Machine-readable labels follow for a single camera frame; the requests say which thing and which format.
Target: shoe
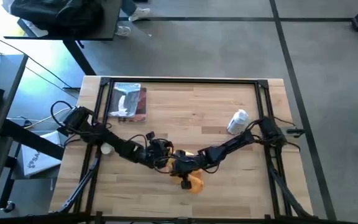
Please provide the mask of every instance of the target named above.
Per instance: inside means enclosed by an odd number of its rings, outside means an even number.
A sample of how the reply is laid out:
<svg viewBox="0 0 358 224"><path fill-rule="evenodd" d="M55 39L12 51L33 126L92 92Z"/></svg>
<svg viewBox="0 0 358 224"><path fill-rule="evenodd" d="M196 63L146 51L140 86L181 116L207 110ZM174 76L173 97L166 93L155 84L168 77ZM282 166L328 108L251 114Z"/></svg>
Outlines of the shoe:
<svg viewBox="0 0 358 224"><path fill-rule="evenodd" d="M124 27L124 26L117 27L116 35L118 36L127 37L130 33L131 33L131 28L129 27Z"/></svg>
<svg viewBox="0 0 358 224"><path fill-rule="evenodd" d="M129 16L128 20L134 22L138 19L146 17L149 13L150 13L150 9L141 9L138 7L135 10L135 12L131 16Z"/></svg>

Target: concrete floor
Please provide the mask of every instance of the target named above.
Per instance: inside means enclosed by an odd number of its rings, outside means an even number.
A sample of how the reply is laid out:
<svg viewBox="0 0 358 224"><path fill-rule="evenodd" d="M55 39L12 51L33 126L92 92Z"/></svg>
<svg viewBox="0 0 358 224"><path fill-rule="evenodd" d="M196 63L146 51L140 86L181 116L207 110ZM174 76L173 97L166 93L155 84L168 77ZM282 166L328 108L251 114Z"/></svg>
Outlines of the concrete floor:
<svg viewBox="0 0 358 224"><path fill-rule="evenodd" d="M280 17L347 18L358 0L275 0ZM272 17L269 0L150 0L154 17ZM126 39L83 42L99 75L283 78L291 112L300 115L274 22L142 21ZM358 222L358 33L348 22L282 22L301 96L339 220ZM83 72L61 42L10 40L71 85ZM28 66L63 86L38 65ZM47 96L41 90L48 90ZM39 100L30 100L29 95ZM56 100L75 99L26 71L9 116L41 119ZM53 130L46 123L37 130ZM325 217L305 137L301 156L314 213ZM15 215L48 210L49 180L15 185Z"/></svg>

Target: wooden table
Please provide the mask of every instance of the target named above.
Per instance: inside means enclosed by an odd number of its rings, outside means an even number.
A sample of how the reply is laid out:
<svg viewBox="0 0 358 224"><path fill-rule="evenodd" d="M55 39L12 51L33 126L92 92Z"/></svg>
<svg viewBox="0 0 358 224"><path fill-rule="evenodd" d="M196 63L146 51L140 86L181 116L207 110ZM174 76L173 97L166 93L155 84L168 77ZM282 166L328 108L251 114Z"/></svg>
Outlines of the wooden table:
<svg viewBox="0 0 358 224"><path fill-rule="evenodd" d="M85 77L78 105L93 110L100 77ZM269 79L271 101L276 117L291 121L283 80ZM171 140L175 149L196 152L232 138L226 126L238 109L257 119L253 86L233 84L142 83L147 87L147 121L118 123L109 118L111 131L128 139L154 131ZM105 88L102 105L105 105ZM103 116L101 107L99 120ZM288 126L277 121L279 126ZM75 142L66 148L50 209L58 209L76 187L86 144ZM285 146L282 152L287 184L303 208L313 213L298 149ZM273 214L263 147L243 147L221 163L217 173L203 173L204 190L198 194L182 190L169 175L117 154L103 156L96 186L93 213L121 217L263 218ZM81 210L85 210L88 189ZM278 190L280 208L283 210Z"/></svg>

